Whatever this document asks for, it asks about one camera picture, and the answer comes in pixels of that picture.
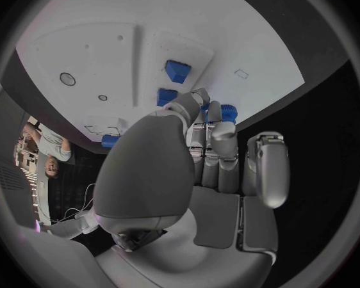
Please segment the person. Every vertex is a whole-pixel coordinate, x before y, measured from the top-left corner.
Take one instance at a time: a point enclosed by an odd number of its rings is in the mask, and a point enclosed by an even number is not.
[[[24,127],[24,131],[36,142],[39,152],[48,156],[45,175],[48,178],[56,179],[58,177],[58,160],[68,161],[72,155],[70,142],[44,125],[40,125],[40,130],[41,134],[29,122]]]

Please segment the gray t-shirt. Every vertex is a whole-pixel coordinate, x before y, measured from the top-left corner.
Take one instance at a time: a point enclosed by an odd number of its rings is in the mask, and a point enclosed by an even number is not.
[[[62,136],[48,129],[44,125],[40,125],[40,129],[41,138],[39,142],[36,142],[38,150],[44,155],[51,155],[60,161],[68,161],[71,152],[61,149],[61,144],[63,143]]]

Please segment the man's arm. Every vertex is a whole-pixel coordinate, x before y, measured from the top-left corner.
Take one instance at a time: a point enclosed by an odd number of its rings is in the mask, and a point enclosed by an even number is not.
[[[41,134],[38,133],[35,126],[33,126],[31,123],[27,122],[24,127],[24,131],[28,133],[32,139],[38,144],[41,138]]]
[[[70,142],[66,138],[63,138],[63,143],[61,144],[61,150],[70,152]]]

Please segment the cable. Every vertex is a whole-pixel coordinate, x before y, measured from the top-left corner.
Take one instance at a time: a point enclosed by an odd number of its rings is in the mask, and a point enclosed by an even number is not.
[[[49,221],[51,221],[51,222],[53,222],[53,223],[59,223],[59,222],[61,222],[61,221],[63,221],[63,220],[66,220],[66,219],[70,218],[71,216],[77,215],[78,213],[80,213],[81,211],[83,211],[85,208],[87,208],[87,207],[89,206],[89,204],[90,204],[94,199],[91,199],[91,200],[87,203],[87,205],[85,205],[85,202],[86,202],[86,194],[87,194],[87,192],[88,192],[89,187],[90,187],[90,186],[93,186],[93,185],[96,185],[96,184],[89,184],[89,185],[86,187],[86,189],[85,189],[84,204],[83,204],[83,207],[81,208],[81,210],[76,209],[76,208],[69,208],[68,210],[65,211],[64,217],[63,217],[62,219],[60,219],[60,220],[52,220],[50,217],[48,217],[48,216],[43,212],[43,210],[41,209],[40,204],[38,205],[38,208],[40,209],[40,211],[42,212],[42,214],[43,214]],[[66,215],[67,215],[67,212],[70,211],[70,210],[72,210],[72,209],[76,210],[77,212],[74,213],[74,214],[71,214],[70,216],[66,216]]]

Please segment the dark background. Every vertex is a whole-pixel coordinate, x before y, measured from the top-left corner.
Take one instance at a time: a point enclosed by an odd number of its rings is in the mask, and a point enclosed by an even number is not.
[[[360,22],[360,0],[344,1]],[[12,2],[0,0],[0,18]],[[290,197],[275,210],[279,253],[264,285],[272,288],[296,275],[321,252],[352,202],[360,176],[360,93],[350,63],[299,100],[240,132],[240,150],[244,151],[248,138],[266,130],[284,134],[291,160]],[[101,166],[102,159],[96,155],[78,152],[77,157],[77,166],[64,167],[54,181],[52,218],[60,217],[66,206],[81,208],[83,195],[73,192],[84,194]],[[96,255],[102,252],[99,241],[106,236],[101,229],[92,234],[78,241]],[[21,284],[30,286],[0,245],[0,287]],[[360,285],[360,244],[326,287],[341,284]]]

